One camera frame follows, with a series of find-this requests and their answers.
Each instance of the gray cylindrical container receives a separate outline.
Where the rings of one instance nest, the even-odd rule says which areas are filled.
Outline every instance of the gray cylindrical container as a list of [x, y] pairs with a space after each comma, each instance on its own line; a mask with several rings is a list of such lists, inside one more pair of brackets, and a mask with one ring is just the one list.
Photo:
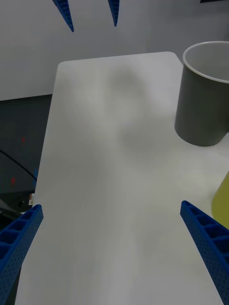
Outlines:
[[191, 46], [183, 62], [175, 130], [191, 144], [215, 145], [229, 130], [229, 42]]

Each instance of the yellow container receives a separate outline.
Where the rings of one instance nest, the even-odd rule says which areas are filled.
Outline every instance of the yellow container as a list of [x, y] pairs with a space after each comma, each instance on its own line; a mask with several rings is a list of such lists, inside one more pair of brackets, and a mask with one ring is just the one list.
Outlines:
[[215, 193], [211, 210], [214, 219], [229, 229], [229, 172]]

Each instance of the perforated blue plastic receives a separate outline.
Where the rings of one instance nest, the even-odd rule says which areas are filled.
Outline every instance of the perforated blue plastic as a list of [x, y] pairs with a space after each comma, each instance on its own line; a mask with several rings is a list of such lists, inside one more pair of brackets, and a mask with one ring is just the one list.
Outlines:
[[183, 218], [224, 305], [229, 305], [229, 230], [183, 201]]
[[59, 12], [62, 14], [62, 17], [69, 26], [70, 30], [74, 32], [74, 26], [71, 18], [68, 0], [53, 0], [53, 2], [58, 8]]
[[118, 22], [119, 0], [108, 0], [108, 3], [114, 20], [114, 26], [116, 27]]
[[6, 303], [42, 219], [42, 207], [36, 205], [0, 232], [0, 305]]

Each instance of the gray floor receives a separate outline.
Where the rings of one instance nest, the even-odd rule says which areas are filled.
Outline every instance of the gray floor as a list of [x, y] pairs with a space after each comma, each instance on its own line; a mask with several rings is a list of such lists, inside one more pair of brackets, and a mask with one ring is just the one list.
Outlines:
[[[0, 148], [33, 174], [40, 165], [51, 98], [45, 95], [0, 102]], [[33, 188], [33, 179], [0, 153], [0, 194]]]

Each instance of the tabletop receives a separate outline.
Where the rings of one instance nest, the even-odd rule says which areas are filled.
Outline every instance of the tabletop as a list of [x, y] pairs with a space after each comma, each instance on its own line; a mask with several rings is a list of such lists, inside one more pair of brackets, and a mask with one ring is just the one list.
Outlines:
[[181, 73], [170, 52], [58, 66], [17, 305], [222, 304], [179, 212], [211, 215], [229, 137], [179, 138]]

